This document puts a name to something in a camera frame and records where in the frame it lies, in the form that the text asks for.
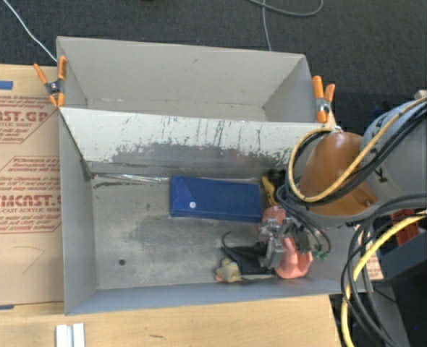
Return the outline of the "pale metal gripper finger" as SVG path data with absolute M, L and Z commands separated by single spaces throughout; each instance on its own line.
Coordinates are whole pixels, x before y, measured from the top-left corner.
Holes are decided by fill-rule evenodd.
M 282 239 L 271 238 L 266 246 L 265 266 L 268 269 L 278 268 L 284 255 Z
M 282 234 L 282 223 L 276 218 L 265 220 L 258 225 L 258 238 L 278 238 Z

